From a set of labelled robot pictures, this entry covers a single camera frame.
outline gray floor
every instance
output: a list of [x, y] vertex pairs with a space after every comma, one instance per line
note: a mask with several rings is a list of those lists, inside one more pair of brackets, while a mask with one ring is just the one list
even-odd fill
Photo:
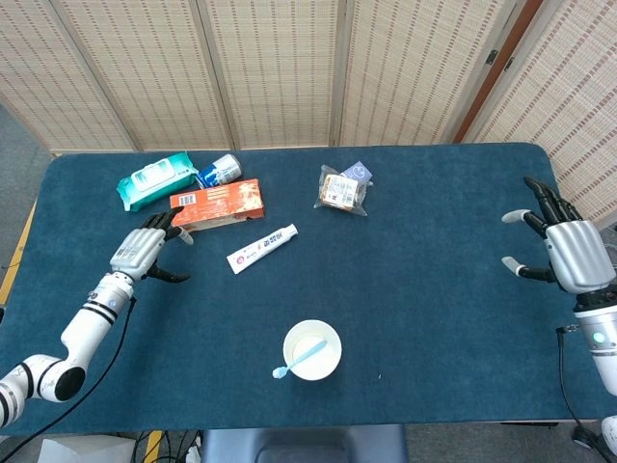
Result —
[[[0, 106], [0, 197], [4, 200], [0, 220], [2, 265], [7, 265], [13, 255], [49, 162], [49, 154]], [[603, 231], [603, 238], [612, 246], [608, 250], [617, 262], [617, 232]], [[5, 271], [0, 270], [0, 278], [4, 274]], [[600, 430], [597, 422], [591, 426]], [[408, 451], [413, 463], [601, 462], [597, 454], [571, 442], [573, 427], [571, 423], [561, 423], [555, 428], [499, 423], [412, 424], [407, 427]], [[173, 454], [177, 452], [181, 435], [179, 432], [170, 434]], [[137, 434], [126, 437], [137, 437]], [[18, 441], [10, 438], [1, 442], [0, 458]], [[13, 461], [36, 462], [40, 443], [41, 439], [37, 439]], [[142, 461], [145, 443], [139, 447], [137, 461]]]

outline teal wet wipes pack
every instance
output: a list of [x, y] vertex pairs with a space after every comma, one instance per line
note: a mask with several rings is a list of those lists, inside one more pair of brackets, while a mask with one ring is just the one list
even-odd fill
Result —
[[149, 164], [118, 183], [124, 210], [137, 211], [195, 181], [197, 169], [186, 151]]

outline table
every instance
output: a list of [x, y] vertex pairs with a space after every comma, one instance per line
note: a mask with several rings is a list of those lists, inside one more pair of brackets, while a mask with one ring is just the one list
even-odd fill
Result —
[[[191, 152], [202, 168], [222, 151]], [[0, 371], [34, 353], [62, 357], [60, 334], [108, 270], [122, 239], [167, 200], [122, 210], [121, 177], [163, 157], [66, 155], [51, 163], [5, 319]], [[124, 349], [98, 390], [56, 432], [319, 426], [386, 422], [561, 420], [554, 329], [574, 299], [514, 278], [500, 258], [547, 261], [524, 224], [500, 216], [535, 206], [524, 175], [551, 180], [529, 144], [255, 150], [236, 153], [259, 179], [266, 216], [172, 241], [159, 264], [188, 271], [148, 279]], [[361, 160], [374, 175], [367, 217], [313, 209], [320, 166]], [[239, 275], [226, 256], [293, 223], [299, 235]], [[277, 381], [286, 331], [333, 325], [343, 356], [320, 382]], [[105, 368], [124, 321], [93, 358]], [[614, 413], [579, 333], [567, 338], [567, 381], [582, 418]], [[30, 433], [67, 406], [27, 402], [3, 429]]]

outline woven panel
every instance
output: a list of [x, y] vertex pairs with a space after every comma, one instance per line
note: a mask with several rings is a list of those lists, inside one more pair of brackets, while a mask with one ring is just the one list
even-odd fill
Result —
[[475, 141], [529, 141], [594, 221], [617, 212], [617, 6], [564, 2]]
[[50, 150], [131, 150], [40, 1], [0, 2], [0, 97]]
[[337, 2], [206, 4], [241, 147], [328, 145]]
[[61, 3], [145, 150], [228, 148], [188, 2]]
[[356, 0], [341, 144], [443, 141], [505, 3]]

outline orange snack box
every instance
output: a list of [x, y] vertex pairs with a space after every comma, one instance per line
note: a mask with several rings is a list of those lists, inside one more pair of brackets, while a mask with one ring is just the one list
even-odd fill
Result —
[[256, 178], [170, 196], [172, 207], [184, 206], [172, 222], [188, 232], [212, 229], [263, 217]]

